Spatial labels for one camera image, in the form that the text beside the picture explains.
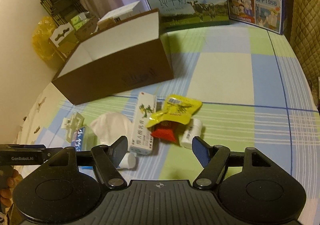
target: quilted chair cover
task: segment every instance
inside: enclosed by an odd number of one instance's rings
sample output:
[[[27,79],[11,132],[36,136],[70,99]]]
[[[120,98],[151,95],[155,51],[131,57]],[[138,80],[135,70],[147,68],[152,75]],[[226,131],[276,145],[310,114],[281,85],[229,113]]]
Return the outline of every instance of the quilted chair cover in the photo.
[[[319,105],[320,0],[293,0],[290,46],[293,48]]]

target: yellow snack bag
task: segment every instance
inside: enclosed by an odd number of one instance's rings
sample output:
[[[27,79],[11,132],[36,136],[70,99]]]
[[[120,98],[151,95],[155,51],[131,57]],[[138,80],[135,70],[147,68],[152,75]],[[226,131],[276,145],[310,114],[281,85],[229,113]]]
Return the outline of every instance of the yellow snack bag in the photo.
[[[165,99],[162,110],[151,114],[146,128],[153,127],[162,121],[173,121],[187,125],[191,116],[201,106],[202,102],[199,100],[172,94]]]

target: silver screw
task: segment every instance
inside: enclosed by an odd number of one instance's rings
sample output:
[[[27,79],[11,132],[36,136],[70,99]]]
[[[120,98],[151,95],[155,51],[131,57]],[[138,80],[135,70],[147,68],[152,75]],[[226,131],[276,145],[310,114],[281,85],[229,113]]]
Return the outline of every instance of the silver screw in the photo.
[[[196,181],[196,184],[199,186],[209,186],[211,181],[207,178],[200,178]]]
[[[124,181],[120,178],[113,178],[113,179],[110,179],[108,181],[108,183],[111,185],[111,186],[120,186],[120,185],[123,185],[124,184]]]

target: checkered tablecloth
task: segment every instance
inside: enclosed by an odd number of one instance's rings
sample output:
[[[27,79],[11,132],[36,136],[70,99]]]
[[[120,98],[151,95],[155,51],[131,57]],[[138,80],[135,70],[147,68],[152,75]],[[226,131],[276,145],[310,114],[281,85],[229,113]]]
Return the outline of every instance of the checkered tablecloth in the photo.
[[[258,148],[305,188],[307,202],[300,222],[319,225],[320,117],[285,37],[241,24],[187,29],[169,36],[174,80],[79,106],[50,84],[38,98],[39,102],[45,97],[39,112],[36,106],[30,112],[23,139],[47,147],[68,146],[60,126],[76,111],[86,124],[107,111],[132,120],[140,91],[158,99],[172,93],[195,98],[203,102],[195,116],[203,122],[203,139],[232,151]],[[38,126],[41,130],[34,134]],[[122,175],[127,180],[193,181],[201,170],[191,150],[156,140],[153,154],[139,157],[138,167]],[[240,170],[230,168],[228,175]],[[84,172],[93,175],[91,170]]]

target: ridged black surface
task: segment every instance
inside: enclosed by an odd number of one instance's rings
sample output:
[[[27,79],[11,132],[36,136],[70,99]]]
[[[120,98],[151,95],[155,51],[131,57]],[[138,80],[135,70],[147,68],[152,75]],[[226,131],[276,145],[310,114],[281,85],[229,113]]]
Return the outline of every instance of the ridged black surface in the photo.
[[[22,225],[31,225],[24,221]],[[90,214],[70,225],[245,225],[226,213],[212,193],[193,189],[188,181],[132,181],[107,193]],[[296,221],[288,225],[299,224]]]

